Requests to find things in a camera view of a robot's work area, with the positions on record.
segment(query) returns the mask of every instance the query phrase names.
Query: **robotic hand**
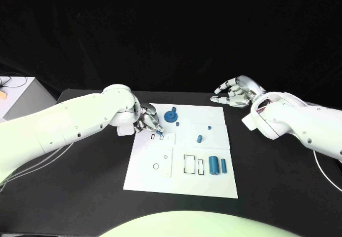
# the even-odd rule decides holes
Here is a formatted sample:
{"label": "robotic hand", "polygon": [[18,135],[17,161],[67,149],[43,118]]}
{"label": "robotic hand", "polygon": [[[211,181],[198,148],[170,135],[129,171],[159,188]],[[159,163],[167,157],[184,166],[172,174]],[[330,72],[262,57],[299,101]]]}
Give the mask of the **robotic hand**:
{"label": "robotic hand", "polygon": [[28,161],[103,131],[107,125],[118,127],[119,136],[144,129],[164,132],[157,108],[141,104],[131,88],[120,84],[0,123],[0,183]]}
{"label": "robotic hand", "polygon": [[252,101],[252,111],[243,119],[250,130],[259,129],[271,139],[289,133],[305,147],[342,160],[341,110],[308,103],[289,93],[268,92],[247,76],[229,80],[216,93],[230,86],[230,98],[214,96],[211,100],[239,108]]}

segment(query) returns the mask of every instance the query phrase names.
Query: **white cable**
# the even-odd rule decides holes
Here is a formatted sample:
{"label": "white cable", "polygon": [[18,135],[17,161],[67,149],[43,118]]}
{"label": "white cable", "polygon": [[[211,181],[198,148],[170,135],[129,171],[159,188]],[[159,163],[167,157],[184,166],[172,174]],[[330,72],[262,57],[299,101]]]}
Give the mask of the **white cable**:
{"label": "white cable", "polygon": [[12,178],[15,178],[19,174],[22,174],[24,172],[27,172],[28,170],[31,170],[32,168],[35,168],[38,165],[41,165],[60,151],[61,151],[61,149],[63,149],[63,147],[40,162],[40,163],[37,163],[34,166],[31,166],[28,169],[25,169],[25,170],[22,170],[19,173],[17,173],[15,175],[11,175],[6,179],[5,179],[5,181],[6,180],[9,180],[9,179],[12,179]]}
{"label": "white cable", "polygon": [[315,152],[315,151],[314,151],[314,156],[315,156],[315,160],[317,160],[317,163],[318,163],[318,166],[320,166],[320,169],[321,169],[322,174],[325,175],[328,181],[333,183],[333,185],[335,186],[335,188],[342,192],[342,189],[337,186],[337,184],[335,184],[335,183],[333,182],[333,180],[328,178],[328,176],[327,176],[327,174],[325,174],[325,172],[324,172],[324,170],[322,170],[322,168],[321,168],[320,161],[318,161],[318,157],[317,157],[317,152]]}
{"label": "white cable", "polygon": [[14,181],[15,179],[21,178],[21,177],[25,176],[27,174],[35,172],[37,170],[43,169],[47,165],[50,165],[50,164],[63,156],[63,154],[69,151],[69,149],[71,148],[73,144],[74,144],[74,143],[70,144],[70,146],[69,146],[69,148],[66,149],[66,151],[61,153],[61,155],[60,155],[50,163],[47,163],[47,164],[45,164],[44,166],[41,166],[40,168],[31,170],[28,173],[22,174],[22,175],[19,175],[19,176],[17,176],[17,177],[14,177],[14,178],[9,178],[9,180],[8,180],[4,184],[6,184],[8,182]]}

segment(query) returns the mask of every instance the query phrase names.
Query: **white paper sheet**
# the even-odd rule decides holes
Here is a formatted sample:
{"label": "white paper sheet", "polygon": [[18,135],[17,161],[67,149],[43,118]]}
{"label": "white paper sheet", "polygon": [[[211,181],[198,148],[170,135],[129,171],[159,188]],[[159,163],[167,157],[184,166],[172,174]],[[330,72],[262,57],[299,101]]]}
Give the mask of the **white paper sheet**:
{"label": "white paper sheet", "polygon": [[[223,107],[154,105],[165,128],[165,139],[161,140],[161,136],[148,130],[136,134],[123,189],[237,198]],[[165,121],[165,113],[174,106],[180,126],[175,122]],[[201,143],[197,142],[198,135],[204,136]],[[184,155],[195,156],[195,174],[184,173]],[[210,156],[220,158],[220,175],[210,174]],[[223,158],[227,160],[227,174],[223,174]],[[200,168],[203,173],[203,166],[198,167],[198,163],[203,164],[200,159],[204,160],[204,175],[198,174]]]}

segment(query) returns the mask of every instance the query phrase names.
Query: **cable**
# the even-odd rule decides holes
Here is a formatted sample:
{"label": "cable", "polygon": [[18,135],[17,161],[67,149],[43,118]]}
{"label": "cable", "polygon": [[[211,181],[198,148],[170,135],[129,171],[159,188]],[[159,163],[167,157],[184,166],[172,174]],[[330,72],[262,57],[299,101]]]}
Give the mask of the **cable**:
{"label": "cable", "polygon": [[74,143],[70,144],[70,146],[69,146],[69,148],[66,149],[66,151],[61,153],[61,155],[60,155],[50,163],[47,163],[44,166],[41,166],[40,168],[34,169],[34,170],[30,171],[28,173],[21,174],[21,175],[17,176],[15,178],[9,178],[9,180],[6,181],[6,183],[9,183],[9,182],[14,181],[15,179],[21,178],[21,177],[25,176],[27,174],[30,174],[30,173],[38,171],[38,170],[43,169],[47,165],[50,165],[50,164],[63,156],[63,154],[69,151],[69,149],[71,148],[73,144],[74,144]]}
{"label": "cable", "polygon": [[40,162],[40,163],[37,163],[34,166],[31,166],[28,169],[25,169],[25,170],[22,170],[19,173],[17,173],[14,176],[11,175],[6,179],[5,179],[5,181],[6,180],[9,180],[9,179],[12,179],[12,178],[15,178],[19,174],[22,174],[24,172],[27,172],[28,170],[31,170],[32,168],[35,168],[38,165],[41,165],[60,151],[61,151],[61,149],[63,149],[63,147]]}
{"label": "cable", "polygon": [[321,168],[321,165],[320,165],[320,160],[318,160],[318,157],[317,157],[317,152],[314,151],[314,156],[315,156],[315,160],[317,160],[317,163],[318,163],[318,166],[320,166],[320,170],[322,172],[322,174],[325,175],[328,181],[333,183],[333,185],[335,186],[335,188],[342,192],[342,189],[337,186],[337,184],[333,182],[333,180],[328,178],[322,168]]}
{"label": "cable", "polygon": [[12,73],[12,74],[19,74],[25,78],[25,83],[22,85],[19,85],[19,86],[6,86],[6,83],[12,80],[12,77],[8,76],[9,80],[8,80],[6,83],[4,83],[4,82],[0,83],[0,87],[18,88],[18,87],[22,87],[28,83],[28,78],[21,73]]}

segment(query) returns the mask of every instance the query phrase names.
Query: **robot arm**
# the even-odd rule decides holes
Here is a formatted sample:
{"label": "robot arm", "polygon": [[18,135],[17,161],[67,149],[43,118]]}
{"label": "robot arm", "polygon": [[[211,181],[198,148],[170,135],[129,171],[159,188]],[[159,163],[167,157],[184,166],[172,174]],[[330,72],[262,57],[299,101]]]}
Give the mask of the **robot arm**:
{"label": "robot arm", "polygon": [[[232,93],[227,104],[243,108],[249,105],[246,100],[253,102],[252,112],[243,119],[249,129],[259,129],[271,139],[278,139],[289,133],[297,136],[305,147],[342,160],[342,111],[311,105],[289,93],[268,93],[255,80],[246,76],[237,77],[234,81],[243,94]],[[227,88],[223,85],[216,93]],[[224,102],[223,97],[219,96],[214,96],[211,100]]]}
{"label": "robot arm", "polygon": [[116,84],[102,94],[81,96],[0,123],[0,182],[28,161],[87,138],[109,124],[118,126],[120,136],[144,129],[162,132],[154,108],[149,104],[142,107],[131,88]]}

